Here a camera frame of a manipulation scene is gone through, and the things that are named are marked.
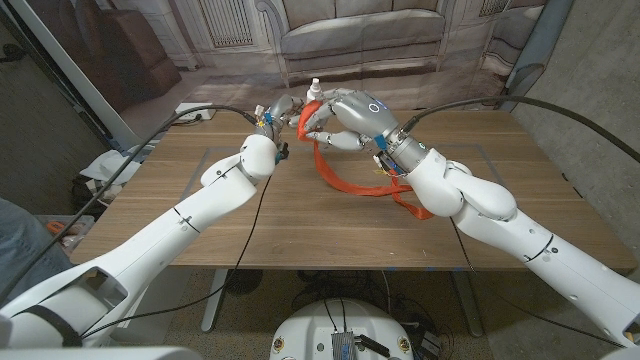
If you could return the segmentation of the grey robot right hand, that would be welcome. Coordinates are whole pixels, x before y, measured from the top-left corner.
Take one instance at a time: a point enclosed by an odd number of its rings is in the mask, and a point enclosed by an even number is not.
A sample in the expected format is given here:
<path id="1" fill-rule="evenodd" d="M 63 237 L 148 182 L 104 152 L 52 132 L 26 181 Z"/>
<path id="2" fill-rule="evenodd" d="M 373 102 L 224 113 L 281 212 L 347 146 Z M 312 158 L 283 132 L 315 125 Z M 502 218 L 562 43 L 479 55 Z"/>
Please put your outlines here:
<path id="1" fill-rule="evenodd" d="M 341 133 L 323 132 L 335 115 L 347 128 Z M 333 89 L 303 126 L 306 137 L 343 150 L 362 150 L 366 144 L 379 149 L 399 169 L 411 173 L 421 163 L 441 163 L 442 156 L 402 130 L 391 110 L 380 100 L 361 90 Z"/>

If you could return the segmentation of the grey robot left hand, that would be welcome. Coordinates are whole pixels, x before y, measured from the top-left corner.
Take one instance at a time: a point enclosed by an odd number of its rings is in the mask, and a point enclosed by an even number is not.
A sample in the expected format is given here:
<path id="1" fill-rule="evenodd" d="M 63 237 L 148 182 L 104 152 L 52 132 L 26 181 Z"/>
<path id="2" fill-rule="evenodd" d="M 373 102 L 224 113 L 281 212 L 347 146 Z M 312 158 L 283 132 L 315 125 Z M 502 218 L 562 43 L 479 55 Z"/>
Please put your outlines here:
<path id="1" fill-rule="evenodd" d="M 281 131 L 289 125 L 292 118 L 300 115 L 303 105 L 302 98 L 288 94 L 282 95 L 268 107 L 257 105 L 254 110 L 255 133 L 270 138 L 278 145 Z"/>

